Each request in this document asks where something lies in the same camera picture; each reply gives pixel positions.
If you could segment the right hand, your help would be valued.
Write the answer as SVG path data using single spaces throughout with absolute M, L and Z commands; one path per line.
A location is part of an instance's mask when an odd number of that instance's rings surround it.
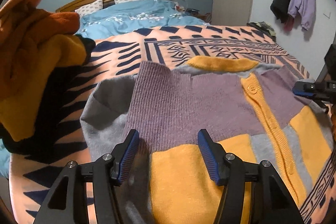
M 332 127 L 333 137 L 334 140 L 336 141 L 336 104 L 333 104 L 333 106 L 331 107 L 331 121 L 333 124 Z

